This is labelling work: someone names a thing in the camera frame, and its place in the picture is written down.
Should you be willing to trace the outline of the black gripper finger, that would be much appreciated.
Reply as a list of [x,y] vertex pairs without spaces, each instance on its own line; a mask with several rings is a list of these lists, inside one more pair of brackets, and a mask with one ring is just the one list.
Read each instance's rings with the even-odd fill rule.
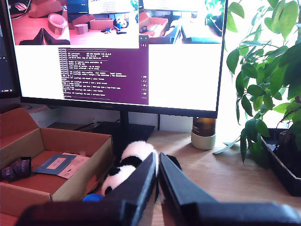
[[200,223],[199,204],[218,202],[164,153],[159,154],[158,179],[166,208],[175,223]]
[[104,223],[150,223],[154,210],[156,156],[150,155],[118,187],[103,199]]

